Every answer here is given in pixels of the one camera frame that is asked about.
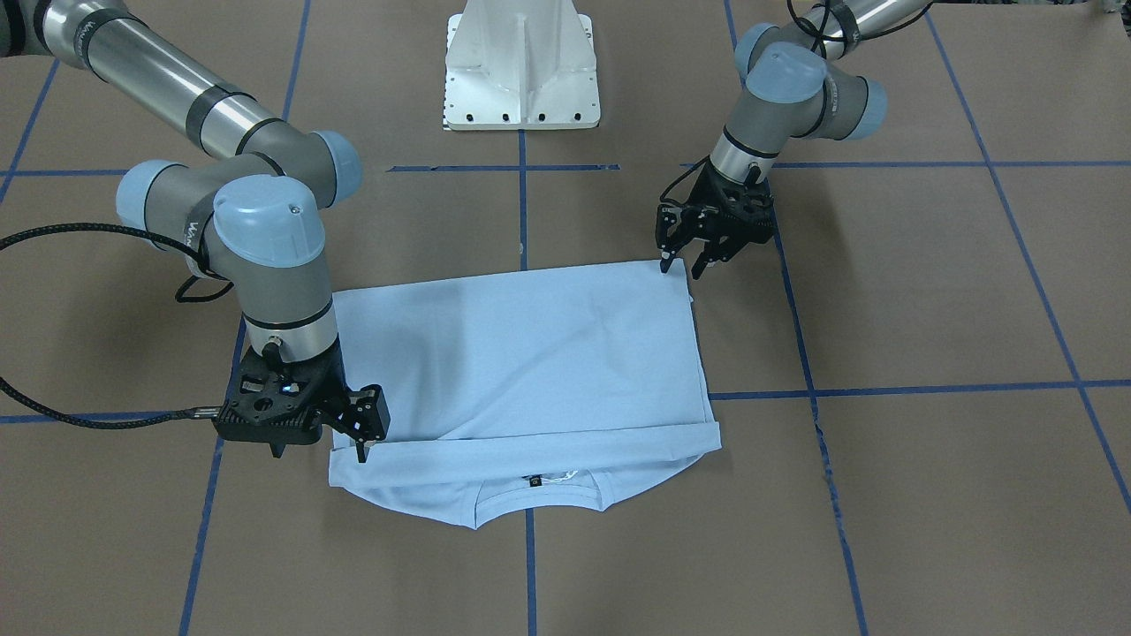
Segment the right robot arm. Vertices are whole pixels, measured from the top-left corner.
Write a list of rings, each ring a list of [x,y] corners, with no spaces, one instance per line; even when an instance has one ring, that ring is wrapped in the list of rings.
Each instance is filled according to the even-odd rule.
[[[154,32],[121,1],[5,1],[3,55],[49,55],[88,70],[172,126],[213,164],[146,161],[118,184],[116,224],[60,223],[5,237],[3,247],[43,235],[100,232],[181,253],[195,282],[238,295],[247,353],[238,388],[219,406],[131,421],[61,413],[3,383],[36,413],[85,429],[128,430],[209,420],[224,440],[265,442],[275,458],[314,444],[329,427],[359,462],[388,435],[383,388],[353,390],[345,378],[326,259],[322,212],[362,184],[362,165],[342,134],[300,132],[254,96]]]

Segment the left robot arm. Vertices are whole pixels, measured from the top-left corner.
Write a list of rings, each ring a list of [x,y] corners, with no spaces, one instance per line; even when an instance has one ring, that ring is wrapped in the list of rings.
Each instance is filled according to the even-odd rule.
[[[929,12],[929,1],[815,1],[782,26],[758,24],[739,38],[734,65],[743,88],[710,155],[689,169],[685,201],[662,194],[655,239],[661,270],[692,241],[703,242],[692,277],[776,235],[769,173],[789,140],[861,140],[884,121],[877,81],[844,74],[836,61],[864,42],[893,34]]]

